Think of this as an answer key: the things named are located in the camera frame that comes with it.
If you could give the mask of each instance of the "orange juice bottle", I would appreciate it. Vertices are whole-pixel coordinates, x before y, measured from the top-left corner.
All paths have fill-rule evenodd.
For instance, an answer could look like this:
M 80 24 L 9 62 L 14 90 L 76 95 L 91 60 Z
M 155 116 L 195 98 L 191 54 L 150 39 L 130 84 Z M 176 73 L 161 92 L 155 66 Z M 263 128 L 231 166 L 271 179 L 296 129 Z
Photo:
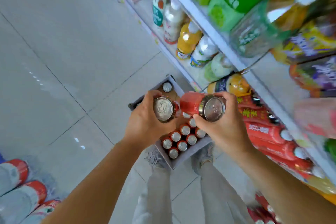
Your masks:
M 190 58 L 201 37 L 202 31 L 194 22 L 183 25 L 177 42 L 176 56 L 181 60 Z

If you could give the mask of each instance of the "forearm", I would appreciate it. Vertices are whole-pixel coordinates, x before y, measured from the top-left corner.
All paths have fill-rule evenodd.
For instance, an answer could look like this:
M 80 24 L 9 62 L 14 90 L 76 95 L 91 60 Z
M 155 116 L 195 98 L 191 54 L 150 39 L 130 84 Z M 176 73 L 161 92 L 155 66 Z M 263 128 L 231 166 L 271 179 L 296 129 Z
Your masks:
M 108 223 L 142 149 L 121 140 L 43 224 Z
M 232 157 L 254 181 L 283 223 L 327 223 L 336 218 L 336 206 L 258 150 Z

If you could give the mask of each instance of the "tiled floor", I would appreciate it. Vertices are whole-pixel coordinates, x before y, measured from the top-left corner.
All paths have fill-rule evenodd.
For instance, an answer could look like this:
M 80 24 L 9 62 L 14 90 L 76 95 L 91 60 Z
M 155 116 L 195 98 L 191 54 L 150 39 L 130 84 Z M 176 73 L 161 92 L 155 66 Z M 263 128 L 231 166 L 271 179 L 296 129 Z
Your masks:
M 37 156 L 70 192 L 122 137 L 128 103 L 172 74 L 191 87 L 116 0 L 0 0 L 0 152 Z M 215 166 L 246 201 L 253 185 L 216 149 Z M 151 175 L 145 152 L 110 223 L 130 223 Z M 203 223 L 190 160 L 171 175 L 173 222 Z

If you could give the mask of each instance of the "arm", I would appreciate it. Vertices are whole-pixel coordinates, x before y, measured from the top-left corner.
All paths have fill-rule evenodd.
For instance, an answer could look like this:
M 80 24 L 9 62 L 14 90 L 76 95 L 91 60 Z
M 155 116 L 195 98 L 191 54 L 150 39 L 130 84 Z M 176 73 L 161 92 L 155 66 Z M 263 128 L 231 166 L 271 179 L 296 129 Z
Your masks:
M 220 95 L 226 99 L 221 119 L 210 123 L 195 115 L 196 124 L 254 181 L 283 223 L 316 224 L 336 219 L 335 205 L 253 147 L 236 97 L 227 92 Z
M 56 207 L 43 224 L 108 223 L 120 191 L 141 152 L 162 135 L 176 128 L 176 120 L 161 123 L 153 111 L 153 90 L 132 112 L 124 138 L 117 143 L 89 175 Z

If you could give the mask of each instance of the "sneaker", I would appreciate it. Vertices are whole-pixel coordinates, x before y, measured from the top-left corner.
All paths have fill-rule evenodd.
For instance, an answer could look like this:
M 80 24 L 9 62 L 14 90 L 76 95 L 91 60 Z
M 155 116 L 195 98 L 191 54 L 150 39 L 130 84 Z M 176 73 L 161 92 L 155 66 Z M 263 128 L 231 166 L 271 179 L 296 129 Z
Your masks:
M 158 151 L 157 148 L 150 151 L 145 159 L 148 161 L 148 163 L 152 167 L 152 171 L 156 167 L 160 167 L 160 168 L 167 167 L 167 163 L 165 159 L 162 157 L 161 153 Z
M 214 143 L 209 143 L 191 157 L 191 164 L 194 172 L 200 175 L 200 170 L 205 162 L 213 162 Z

